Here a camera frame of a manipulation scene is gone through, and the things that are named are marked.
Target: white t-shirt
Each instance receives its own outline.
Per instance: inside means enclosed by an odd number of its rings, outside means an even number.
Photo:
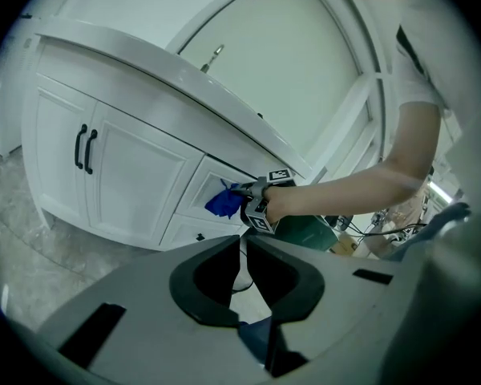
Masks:
[[[463,129],[481,112],[481,46],[449,0],[398,0],[393,59],[398,106],[427,102],[452,110]]]

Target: hand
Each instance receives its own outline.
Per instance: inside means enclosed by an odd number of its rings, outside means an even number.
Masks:
[[[288,187],[269,187],[264,192],[264,198],[269,202],[266,217],[269,224],[278,222],[288,214],[287,192]]]

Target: marble floor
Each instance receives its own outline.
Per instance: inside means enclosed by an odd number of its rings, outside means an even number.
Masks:
[[[6,315],[36,331],[64,302],[134,258],[155,254],[109,241],[55,220],[39,220],[26,181],[22,150],[0,157],[0,304]],[[247,286],[244,265],[234,288]],[[248,323],[270,315],[257,288],[232,296],[231,308]]]

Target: white cabinet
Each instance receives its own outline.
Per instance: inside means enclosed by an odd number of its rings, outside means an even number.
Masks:
[[[38,209],[157,249],[204,154],[46,76],[35,85],[22,135]]]
[[[229,187],[234,183],[249,183],[255,181],[256,178],[247,176],[220,161],[206,156],[201,161],[194,177],[185,190],[176,212],[203,220],[223,222],[230,225],[242,225],[239,212],[230,219],[228,217],[216,217],[205,209],[207,202],[224,190],[224,185],[221,180]]]
[[[37,76],[30,116],[26,116],[30,141],[24,154],[34,157],[38,199],[43,208],[71,224],[86,224],[84,171],[75,166],[76,136],[91,123],[98,103],[44,76]],[[83,158],[84,137],[79,156]]]
[[[165,251],[194,244],[198,241],[233,235],[239,231],[239,228],[239,225],[221,224],[175,214],[169,223],[159,249]]]
[[[90,227],[155,248],[203,153],[103,103],[91,126]]]

